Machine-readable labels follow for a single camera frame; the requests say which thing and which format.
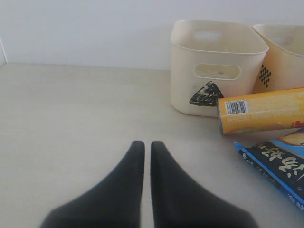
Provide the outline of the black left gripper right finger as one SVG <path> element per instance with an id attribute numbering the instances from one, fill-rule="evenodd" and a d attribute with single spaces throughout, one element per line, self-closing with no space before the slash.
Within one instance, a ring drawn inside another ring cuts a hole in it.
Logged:
<path id="1" fill-rule="evenodd" d="M 257 228 L 251 214 L 200 186 L 161 141 L 151 143 L 151 198 L 156 228 Z"/>

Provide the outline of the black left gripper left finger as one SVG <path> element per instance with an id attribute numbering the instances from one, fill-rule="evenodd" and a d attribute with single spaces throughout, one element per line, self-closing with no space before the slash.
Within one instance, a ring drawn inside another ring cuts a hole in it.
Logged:
<path id="1" fill-rule="evenodd" d="M 145 146 L 133 141 L 117 166 L 92 189 L 52 210 L 42 228 L 138 228 Z"/>

